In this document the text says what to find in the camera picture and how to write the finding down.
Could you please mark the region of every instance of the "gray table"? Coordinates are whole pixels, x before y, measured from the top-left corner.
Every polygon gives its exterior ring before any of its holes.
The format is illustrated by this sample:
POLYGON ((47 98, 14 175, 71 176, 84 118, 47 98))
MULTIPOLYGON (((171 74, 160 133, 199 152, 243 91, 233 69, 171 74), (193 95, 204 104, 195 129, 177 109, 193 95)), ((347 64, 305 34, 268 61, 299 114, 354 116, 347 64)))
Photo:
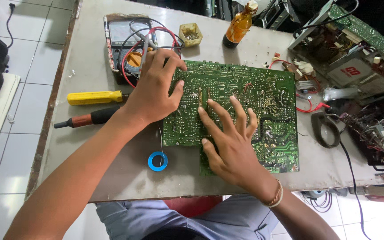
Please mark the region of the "gray table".
MULTIPOLYGON (((147 14, 178 32, 179 25, 197 23, 204 38, 200 46, 182 51, 182 59, 218 61, 220 63, 246 64, 261 68, 271 62, 275 52, 282 59, 290 59, 287 51, 291 34, 252 27, 236 49, 226 49, 221 39, 229 22, 200 15, 128 1, 84 0, 78 18, 72 18, 65 50, 56 75, 53 93, 49 101, 46 119, 38 144, 27 193, 30 194, 70 154, 72 154, 101 126, 54 129, 52 125, 70 117, 111 106, 70 106, 66 96, 73 92, 122 90, 131 92, 128 86, 116 84, 110 71, 103 16, 121 12, 147 14)), ((158 35, 158 43, 171 44, 172 38, 158 35)), ((280 64, 274 69, 281 70, 280 64)), ((317 104, 320 97, 312 100, 317 104)), ((308 108, 307 102, 297 100, 297 105, 308 108)), ((321 147, 313 137, 310 114, 298 112, 300 172, 275 174, 290 190, 315 190, 352 186, 352 176, 345 154, 340 146, 334 149, 321 147)), ((376 172, 343 134, 342 140, 351 156, 358 185, 384 184, 384 173, 376 172)), ((206 196, 239 194, 244 190, 225 183, 217 176, 199 175, 199 149, 197 147, 164 147, 168 166, 161 172, 153 172, 147 166, 148 156, 160 150, 160 136, 156 124, 148 126, 131 140, 115 158, 92 195, 91 202, 120 199, 155 199, 178 196, 206 196)))

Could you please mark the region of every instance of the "gray trousers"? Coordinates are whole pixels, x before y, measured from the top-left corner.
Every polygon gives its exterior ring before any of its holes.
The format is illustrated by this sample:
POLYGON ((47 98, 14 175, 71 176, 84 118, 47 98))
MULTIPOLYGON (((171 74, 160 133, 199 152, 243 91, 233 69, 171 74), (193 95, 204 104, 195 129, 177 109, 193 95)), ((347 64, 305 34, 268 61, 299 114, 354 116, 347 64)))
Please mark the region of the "gray trousers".
POLYGON ((202 215, 187 218, 161 200, 97 203, 111 240, 140 240, 163 228, 190 228, 211 240, 270 240, 278 224, 269 208, 248 194, 231 196, 202 215))

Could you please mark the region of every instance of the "green circuit board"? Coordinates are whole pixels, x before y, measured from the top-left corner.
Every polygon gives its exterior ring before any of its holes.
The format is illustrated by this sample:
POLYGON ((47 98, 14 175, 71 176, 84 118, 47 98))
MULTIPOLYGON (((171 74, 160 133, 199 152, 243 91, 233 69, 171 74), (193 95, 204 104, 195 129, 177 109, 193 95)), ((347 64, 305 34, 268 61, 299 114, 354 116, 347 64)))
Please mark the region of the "green circuit board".
POLYGON ((260 163, 271 172, 299 171, 293 73, 217 62, 185 62, 188 70, 177 69, 173 76, 170 93, 179 80, 184 80, 184 95, 178 109, 164 119, 164 146, 199 146, 200 175, 213 175, 201 145, 202 138, 212 139, 199 118, 198 107, 202 106, 223 129, 206 101, 217 101, 235 121, 229 100, 234 95, 244 110, 252 108, 257 114, 259 126, 252 145, 260 163))

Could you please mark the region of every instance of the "left hand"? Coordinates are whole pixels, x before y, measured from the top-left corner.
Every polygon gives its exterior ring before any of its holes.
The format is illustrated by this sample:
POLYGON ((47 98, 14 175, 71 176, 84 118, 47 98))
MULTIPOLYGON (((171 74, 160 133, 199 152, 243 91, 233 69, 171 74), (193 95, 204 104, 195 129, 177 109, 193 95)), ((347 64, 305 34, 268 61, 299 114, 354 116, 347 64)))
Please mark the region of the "left hand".
POLYGON ((147 126, 176 111, 184 85, 183 80, 179 81, 171 96, 168 95, 176 68, 187 70, 185 62, 174 51, 160 48, 148 52, 140 80, 128 101, 119 110, 123 117, 147 126))

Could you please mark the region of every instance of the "blue spool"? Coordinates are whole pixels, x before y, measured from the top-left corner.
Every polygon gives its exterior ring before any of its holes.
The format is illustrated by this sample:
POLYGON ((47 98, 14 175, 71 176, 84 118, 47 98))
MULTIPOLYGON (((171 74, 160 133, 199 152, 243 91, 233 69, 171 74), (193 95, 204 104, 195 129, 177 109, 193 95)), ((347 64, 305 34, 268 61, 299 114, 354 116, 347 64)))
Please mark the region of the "blue spool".
POLYGON ((165 167, 167 167, 167 164, 168 164, 168 158, 167 158, 167 155, 163 152, 154 152, 148 158, 148 166, 155 172, 164 170, 165 167), (152 163, 152 159, 154 159, 155 156, 161 156, 164 159, 163 164, 159 167, 154 166, 152 163))

